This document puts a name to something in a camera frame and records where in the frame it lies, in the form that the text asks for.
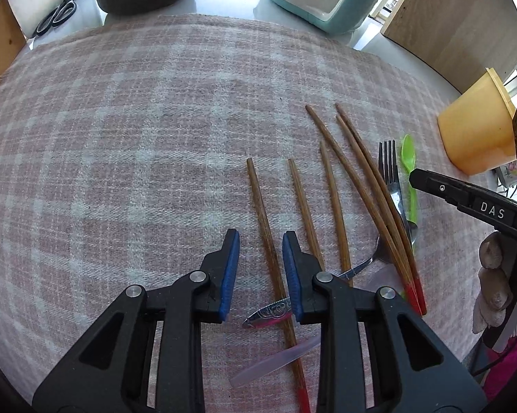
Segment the gloved right hand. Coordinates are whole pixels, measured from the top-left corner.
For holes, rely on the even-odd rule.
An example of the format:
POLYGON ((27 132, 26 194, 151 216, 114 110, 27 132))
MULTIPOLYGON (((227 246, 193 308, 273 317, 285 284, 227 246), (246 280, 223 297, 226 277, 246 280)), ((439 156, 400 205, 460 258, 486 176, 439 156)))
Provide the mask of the gloved right hand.
POLYGON ((515 254, 516 248, 516 241, 499 231, 491 233, 481 243, 479 258, 482 267, 478 273, 481 289, 473 310, 473 334, 484 332, 488 326, 502 325, 511 302, 509 277, 502 265, 505 257, 515 254))

